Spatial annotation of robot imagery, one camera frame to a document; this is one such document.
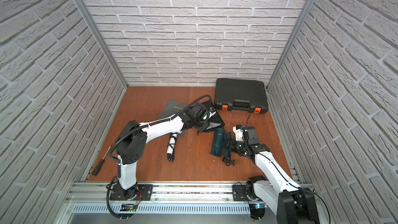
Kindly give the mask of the white hair dryer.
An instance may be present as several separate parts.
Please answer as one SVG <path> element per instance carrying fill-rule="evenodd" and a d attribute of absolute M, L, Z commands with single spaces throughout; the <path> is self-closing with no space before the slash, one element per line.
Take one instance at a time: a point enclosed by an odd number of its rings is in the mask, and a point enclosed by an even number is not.
<path fill-rule="evenodd" d="M 175 145 L 177 142 L 177 136 L 178 136 L 178 133 L 172 133 L 170 136 L 169 144 L 168 144 L 167 151 L 166 151 L 167 160 L 169 162 L 173 162 L 175 159 Z"/>

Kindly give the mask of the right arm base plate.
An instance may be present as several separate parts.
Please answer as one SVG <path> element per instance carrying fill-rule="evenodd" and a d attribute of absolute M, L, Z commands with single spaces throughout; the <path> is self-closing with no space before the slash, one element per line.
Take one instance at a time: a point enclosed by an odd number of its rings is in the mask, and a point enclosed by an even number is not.
<path fill-rule="evenodd" d="M 277 194 L 267 180 L 251 183 L 235 183 L 232 185 L 234 201 L 264 202 L 267 205 L 276 203 Z"/>

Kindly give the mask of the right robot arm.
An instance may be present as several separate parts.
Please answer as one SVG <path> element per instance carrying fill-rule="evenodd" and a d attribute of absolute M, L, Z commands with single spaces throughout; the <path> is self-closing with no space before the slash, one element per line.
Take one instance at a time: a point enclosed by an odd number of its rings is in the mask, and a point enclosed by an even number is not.
<path fill-rule="evenodd" d="M 231 153 L 250 159 L 262 176 L 248 178 L 242 190 L 251 218 L 260 220 L 270 209 L 279 224 L 320 223 L 316 193 L 296 183 L 278 164 L 271 150 L 261 144 L 254 127 L 237 125 L 235 137 L 226 142 Z"/>

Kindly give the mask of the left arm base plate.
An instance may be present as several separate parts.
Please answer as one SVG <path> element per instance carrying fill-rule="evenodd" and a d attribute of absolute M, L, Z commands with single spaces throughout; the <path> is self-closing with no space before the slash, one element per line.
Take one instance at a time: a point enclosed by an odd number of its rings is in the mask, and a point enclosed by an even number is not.
<path fill-rule="evenodd" d="M 118 183 L 113 184 L 110 190 L 111 201 L 149 201 L 152 195 L 153 184 L 137 184 L 124 190 Z"/>

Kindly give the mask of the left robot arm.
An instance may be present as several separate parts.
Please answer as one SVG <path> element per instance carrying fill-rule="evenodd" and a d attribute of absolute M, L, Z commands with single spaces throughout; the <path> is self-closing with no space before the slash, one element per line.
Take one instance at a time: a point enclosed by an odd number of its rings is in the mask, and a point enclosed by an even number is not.
<path fill-rule="evenodd" d="M 167 134 L 179 135 L 191 128 L 204 132 L 216 113 L 211 96 L 207 94 L 169 117 L 143 123 L 130 121 L 109 151 L 109 158 L 117 162 L 117 186 L 122 197 L 132 200 L 138 194 L 137 163 L 147 143 Z"/>

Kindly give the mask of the black drawstring bag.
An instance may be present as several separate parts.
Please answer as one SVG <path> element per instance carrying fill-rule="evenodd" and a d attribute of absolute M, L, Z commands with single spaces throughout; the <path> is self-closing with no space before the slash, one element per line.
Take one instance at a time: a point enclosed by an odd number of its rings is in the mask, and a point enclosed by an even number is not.
<path fill-rule="evenodd" d="M 204 106 L 204 112 L 200 115 L 200 117 L 203 116 L 203 114 L 208 113 L 210 107 L 214 107 L 211 101 L 203 102 L 202 105 Z M 210 122 L 215 125 L 214 131 L 216 130 L 216 128 L 223 128 L 225 126 L 225 123 L 218 112 L 210 119 Z"/>

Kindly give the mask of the dark green hair dryer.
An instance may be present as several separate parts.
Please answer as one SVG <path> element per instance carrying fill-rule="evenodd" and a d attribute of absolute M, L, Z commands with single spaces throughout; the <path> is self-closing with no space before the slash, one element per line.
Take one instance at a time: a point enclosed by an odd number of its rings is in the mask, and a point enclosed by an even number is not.
<path fill-rule="evenodd" d="M 222 161 L 227 167 L 235 166 L 235 161 L 231 160 L 230 141 L 232 141 L 230 132 L 226 133 L 224 128 L 215 128 L 210 154 L 222 157 Z"/>

